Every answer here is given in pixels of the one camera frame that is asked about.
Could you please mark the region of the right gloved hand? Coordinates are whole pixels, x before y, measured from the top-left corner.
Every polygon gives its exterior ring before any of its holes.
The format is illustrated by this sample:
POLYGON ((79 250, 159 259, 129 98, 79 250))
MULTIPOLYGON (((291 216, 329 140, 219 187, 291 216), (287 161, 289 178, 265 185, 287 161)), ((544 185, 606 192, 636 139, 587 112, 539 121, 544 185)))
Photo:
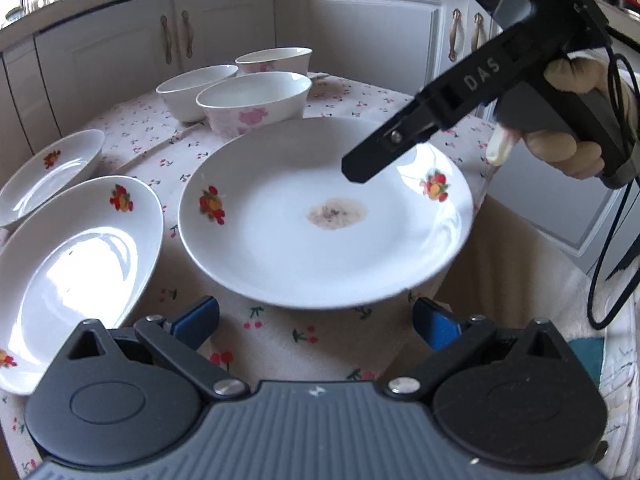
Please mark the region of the right gloved hand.
MULTIPOLYGON (((544 78, 553 88, 577 94, 592 90, 605 94, 605 75, 606 65, 593 58, 557 60, 544 71, 544 78)), ((605 166, 602 148, 597 143, 577 142, 567 132, 539 130, 522 133, 503 125, 495 128, 486 148, 486 159, 491 166, 502 166, 521 140, 536 159, 560 170, 567 177, 577 180, 595 177, 605 166)))

